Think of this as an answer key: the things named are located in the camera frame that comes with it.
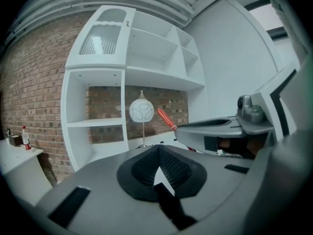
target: white countertop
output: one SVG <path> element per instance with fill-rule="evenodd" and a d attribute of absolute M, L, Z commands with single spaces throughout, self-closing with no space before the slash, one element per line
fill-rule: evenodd
<path fill-rule="evenodd" d="M 43 150 L 31 148 L 26 151 L 25 146 L 15 147 L 7 143 L 6 140 L 0 140 L 0 171 L 2 175 L 14 170 L 32 158 L 36 157 Z"/>

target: cabinet door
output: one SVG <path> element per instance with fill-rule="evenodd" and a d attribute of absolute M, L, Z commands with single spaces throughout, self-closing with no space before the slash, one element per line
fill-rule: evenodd
<path fill-rule="evenodd" d="M 77 36 L 66 68 L 126 67 L 135 11 L 128 7 L 101 6 Z"/>

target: bottle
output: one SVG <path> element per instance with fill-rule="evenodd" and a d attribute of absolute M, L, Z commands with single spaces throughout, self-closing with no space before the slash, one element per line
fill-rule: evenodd
<path fill-rule="evenodd" d="M 25 126 L 23 126 L 22 139 L 23 139 L 23 144 L 25 145 L 26 151 L 27 151 L 27 150 L 30 150 L 31 147 L 30 147 L 30 145 L 29 145 L 29 135 L 28 135 L 28 133 L 26 132 L 26 127 L 25 127 Z"/>
<path fill-rule="evenodd" d="M 6 129 L 6 142 L 10 144 L 10 136 L 11 136 L 11 130 Z"/>

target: ceiling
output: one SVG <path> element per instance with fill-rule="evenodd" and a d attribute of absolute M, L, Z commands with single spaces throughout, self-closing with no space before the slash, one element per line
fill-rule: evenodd
<path fill-rule="evenodd" d="M 215 0 L 27 0 L 8 26 L 2 50 L 34 28 L 66 15 L 120 5 L 162 18 L 183 28 Z"/>

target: lamp stand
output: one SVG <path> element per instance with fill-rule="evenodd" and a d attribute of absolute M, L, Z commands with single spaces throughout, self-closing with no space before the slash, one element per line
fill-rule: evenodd
<path fill-rule="evenodd" d="M 145 147 L 145 123 L 142 123 L 143 147 Z"/>

